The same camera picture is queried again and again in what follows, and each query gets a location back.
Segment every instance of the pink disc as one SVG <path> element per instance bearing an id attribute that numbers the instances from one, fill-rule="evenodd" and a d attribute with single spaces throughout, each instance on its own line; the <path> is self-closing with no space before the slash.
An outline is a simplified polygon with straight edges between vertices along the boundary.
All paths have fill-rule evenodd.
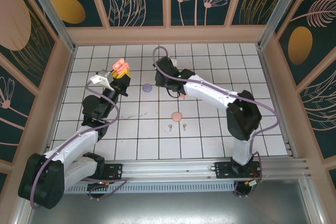
<path id="1" fill-rule="evenodd" d="M 179 122 L 182 119 L 182 114 L 180 112 L 174 112 L 172 119 L 174 122 Z"/>

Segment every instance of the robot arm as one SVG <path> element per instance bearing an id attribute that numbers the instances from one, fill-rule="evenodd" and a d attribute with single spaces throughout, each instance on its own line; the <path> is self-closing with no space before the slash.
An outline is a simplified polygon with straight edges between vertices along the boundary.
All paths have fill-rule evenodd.
<path id="1" fill-rule="evenodd" d="M 191 95 L 208 102 L 219 110 L 226 110 L 227 128 L 234 137 L 232 168 L 237 174 L 243 173 L 252 160 L 252 154 L 250 153 L 251 135 L 259 126 L 261 114 L 255 104 L 233 98 L 230 94 L 253 100 L 251 93 L 246 90 L 237 93 L 222 89 L 203 80 L 200 76 L 187 69 L 179 72 L 176 68 L 176 62 L 172 62 L 168 56 L 160 58 L 156 64 L 170 76 L 191 80 L 191 82 L 172 80 L 157 70 L 155 76 L 156 86 L 164 87 L 180 94 Z"/>
<path id="2" fill-rule="evenodd" d="M 130 80 L 128 65 L 126 68 L 118 68 L 112 72 L 101 70 L 90 78 L 91 82 L 106 87 L 103 95 L 114 103 L 117 103 L 119 95 L 128 96 L 126 89 Z M 76 162 L 74 160 L 104 137 L 108 126 L 100 129 L 97 127 L 107 123 L 105 119 L 114 107 L 103 97 L 95 95 L 86 97 L 82 105 L 84 118 L 80 129 L 54 150 L 43 155 L 35 153 L 28 159 L 18 190 L 20 197 L 30 199 L 35 177 L 42 165 L 51 157 L 53 158 L 38 179 L 34 193 L 34 202 L 48 209 L 56 206 L 64 191 L 75 183 L 86 177 L 100 179 L 103 174 L 105 175 L 104 158 L 97 154 L 85 153 Z"/>

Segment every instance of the white grid tile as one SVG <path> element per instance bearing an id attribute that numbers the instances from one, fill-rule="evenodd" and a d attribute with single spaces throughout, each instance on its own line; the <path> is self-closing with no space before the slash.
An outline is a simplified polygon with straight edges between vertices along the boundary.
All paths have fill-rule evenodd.
<path id="1" fill-rule="evenodd" d="M 225 110 L 218 111 L 189 95 L 185 99 L 172 98 L 165 88 L 155 86 L 156 72 L 152 68 L 151 54 L 156 46 L 78 47 L 52 145 L 58 146 L 80 127 L 83 120 L 81 101 L 91 94 L 85 90 L 87 80 L 107 66 L 111 70 L 118 58 L 126 57 L 132 79 L 127 89 L 129 96 L 120 97 L 117 103 L 120 119 L 109 126 L 101 141 L 86 151 L 94 150 L 106 160 L 231 156 L 233 137 L 227 129 Z M 225 47 L 223 44 L 164 46 L 170 56 L 177 55 L 179 69 L 195 71 L 201 78 L 227 90 L 252 91 L 257 101 L 273 108 L 253 44 L 225 44 Z M 163 50 L 160 50 L 160 56 L 163 55 Z M 146 83 L 153 88 L 148 93 L 142 91 Z M 103 92 L 98 84 L 92 86 L 93 90 Z M 177 93 L 171 92 L 171 95 L 177 96 Z M 171 119 L 175 111 L 182 114 L 180 122 Z M 262 129 L 275 122 L 272 113 L 263 108 L 260 108 L 260 112 L 263 116 Z M 116 114 L 116 110 L 112 110 L 107 120 L 114 119 Z M 287 155 L 280 128 L 257 136 L 253 151 L 259 151 L 262 156 Z"/>

